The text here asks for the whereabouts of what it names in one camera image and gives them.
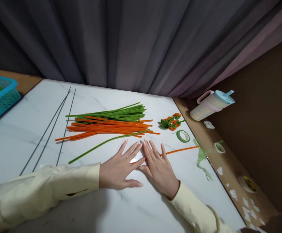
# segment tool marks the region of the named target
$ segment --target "white marble table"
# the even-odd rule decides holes
[[[146,134],[156,145],[164,143],[166,151],[194,146],[193,134],[187,124],[180,129],[189,133],[191,141],[182,143],[174,132],[158,127],[161,118],[178,112],[172,98],[149,94],[113,90],[87,85],[79,85],[51,80],[41,81],[19,103],[0,118],[0,183],[17,177],[35,149],[51,118],[71,87],[66,103],[61,111],[48,145],[37,165],[37,170],[48,164],[56,164],[73,93],[76,94],[71,114],[82,114],[112,110],[141,102],[146,106],[145,119],[153,119],[152,129],[160,135]],[[51,128],[36,150],[24,174],[30,173],[45,145]],[[67,164],[71,159],[115,137],[116,135],[96,135],[63,144],[59,164]],[[127,138],[113,140],[79,159],[70,166],[104,162],[119,149]],[[127,148],[140,140],[128,138]],[[237,209],[221,185],[208,161],[201,162],[213,177],[208,181],[204,172],[196,167],[198,149],[186,150],[169,155],[169,160],[180,179],[205,204],[212,206],[218,215],[234,230],[245,227]],[[133,171],[128,179],[144,183],[142,188],[122,191],[99,190],[74,200],[62,202],[49,214],[27,221],[11,232],[192,232],[192,227],[148,182],[140,171]]]

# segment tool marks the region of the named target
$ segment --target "black wire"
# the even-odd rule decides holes
[[[20,175],[19,175],[19,176],[21,176],[21,175],[22,175],[22,173],[24,172],[25,168],[26,168],[26,167],[27,167],[27,165],[29,164],[29,162],[30,162],[31,158],[33,157],[33,155],[34,155],[34,153],[35,153],[35,151],[36,151],[37,147],[39,146],[39,144],[41,143],[41,141],[42,141],[43,137],[45,136],[46,131],[48,130],[48,128],[49,128],[50,124],[52,123],[52,121],[53,121],[54,117],[56,116],[57,112],[59,111],[59,108],[61,107],[61,105],[63,104],[63,102],[66,100],[67,95],[66,95],[66,97],[63,99],[63,101],[61,102],[61,104],[59,105],[59,107],[58,107],[57,111],[55,112],[55,114],[53,115],[53,118],[51,119],[51,121],[50,121],[49,125],[47,126],[47,128],[46,128],[46,130],[45,130],[45,132],[44,132],[43,136],[41,137],[40,141],[38,142],[37,146],[35,147],[35,149],[34,149],[33,153],[31,154],[31,156],[30,156],[29,160],[27,161],[26,165],[24,166],[24,168],[23,168],[23,170],[22,170],[22,172],[20,173]]]
[[[71,108],[70,108],[70,113],[69,113],[69,115],[71,115],[71,110],[72,110],[72,105],[73,105],[73,101],[74,101],[75,92],[76,92],[76,88],[75,88],[75,91],[74,91],[74,95],[73,95],[73,99],[72,99],[72,103],[71,103]],[[69,123],[69,119],[70,119],[70,117],[67,118],[66,127],[65,127],[65,129],[64,129],[64,135],[63,135],[63,137],[65,137],[66,128],[67,128],[67,124]],[[58,165],[58,162],[59,162],[59,158],[60,158],[62,146],[63,146],[63,140],[62,140],[62,143],[61,143],[61,148],[60,148],[60,152],[59,152],[59,155],[58,155],[58,160],[57,160],[56,166]]]
[[[65,101],[66,101],[66,99],[64,100],[64,102],[63,102],[63,104],[62,104],[62,106],[61,106],[61,109],[60,109],[60,111],[59,111],[59,113],[58,113],[58,115],[57,115],[57,119],[56,119],[56,121],[54,122],[53,128],[51,129],[51,132],[50,132],[50,134],[49,134],[49,137],[48,137],[48,139],[47,139],[47,141],[46,141],[46,143],[45,143],[45,145],[44,145],[43,150],[41,151],[40,157],[38,158],[38,160],[37,160],[37,162],[36,162],[36,164],[35,164],[35,167],[33,168],[33,171],[32,171],[32,172],[35,171],[35,168],[36,168],[36,166],[37,166],[37,164],[38,164],[38,162],[39,162],[39,160],[40,160],[40,158],[41,158],[41,155],[43,154],[43,152],[44,152],[44,150],[45,150],[45,148],[46,148],[46,146],[47,146],[47,143],[48,143],[48,141],[49,141],[49,139],[50,139],[51,134],[53,133],[53,129],[54,129],[56,123],[57,123],[58,117],[59,117],[60,112],[61,112],[61,110],[62,110],[62,108],[63,108],[63,105],[65,104]]]

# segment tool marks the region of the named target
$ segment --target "green tape strip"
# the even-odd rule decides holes
[[[197,139],[193,139],[193,142],[195,143],[195,145],[199,146],[199,153],[198,153],[198,159],[197,159],[196,166],[197,166],[199,169],[202,169],[202,170],[205,172],[208,181],[209,181],[209,180],[213,181],[213,179],[212,179],[210,173],[209,173],[205,168],[203,168],[203,167],[201,167],[201,166],[199,165],[201,161],[207,159],[206,154],[210,153],[211,150],[209,149],[209,150],[207,150],[207,152],[205,152],[205,151],[203,150],[203,148],[201,147],[201,145],[199,144],[199,142],[198,142]]]
[[[185,137],[188,138],[187,140],[184,140],[184,139],[181,137],[181,135],[180,135],[181,132],[183,132],[183,134],[185,135]],[[183,143],[187,143],[187,142],[190,141],[190,136],[189,136],[189,134],[188,134],[187,132],[185,132],[184,130],[182,130],[182,129],[179,130],[179,131],[177,131],[177,137],[178,137],[178,139],[179,139],[181,142],[183,142]]]

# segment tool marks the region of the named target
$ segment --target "sleeve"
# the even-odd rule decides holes
[[[99,189],[99,171],[100,163],[46,166],[0,184],[0,232],[47,213],[59,201]]]
[[[180,182],[179,190],[173,200],[169,200],[177,211],[198,233],[234,233],[223,223],[216,212],[204,205],[187,187]]]

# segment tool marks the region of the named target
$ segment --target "green ribbon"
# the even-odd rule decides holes
[[[213,181],[213,179],[212,179],[210,173],[209,173],[205,168],[203,168],[203,167],[201,167],[201,166],[199,165],[201,161],[207,159],[207,154],[210,153],[211,149],[208,149],[208,150],[205,152],[205,151],[203,150],[202,146],[199,144],[199,142],[198,142],[197,139],[193,139],[193,142],[195,143],[195,145],[199,146],[199,153],[198,153],[198,159],[197,159],[196,166],[197,166],[199,169],[201,169],[201,170],[203,170],[203,171],[205,172],[208,181],[209,181],[209,180]]]

